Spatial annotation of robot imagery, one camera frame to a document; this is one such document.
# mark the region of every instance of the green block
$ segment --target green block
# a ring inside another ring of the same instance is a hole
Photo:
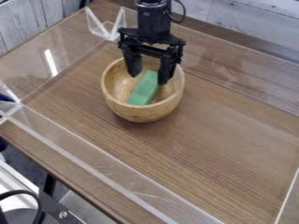
[[[148,105],[155,97],[158,84],[158,72],[147,71],[127,100],[131,105]]]

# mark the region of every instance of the wooden table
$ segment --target wooden table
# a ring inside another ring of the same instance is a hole
[[[91,9],[100,14],[100,7],[114,17],[119,8],[114,2],[95,1]],[[72,29],[82,26],[80,18],[60,25],[68,30],[63,47],[70,49],[70,60],[79,44]],[[299,166],[299,66],[204,34],[186,34],[179,27],[174,32],[188,41],[186,90],[179,108],[162,121],[131,123],[108,109],[100,74],[122,57],[110,42],[98,45],[23,103],[221,221],[274,223]],[[27,45],[40,44],[34,39]],[[26,47],[8,57],[18,58]],[[26,95],[35,82],[24,85],[16,79],[15,91]],[[162,222],[15,124],[6,122],[0,133],[118,221]],[[82,154],[80,148],[70,153]],[[82,156],[100,166],[96,155]]]

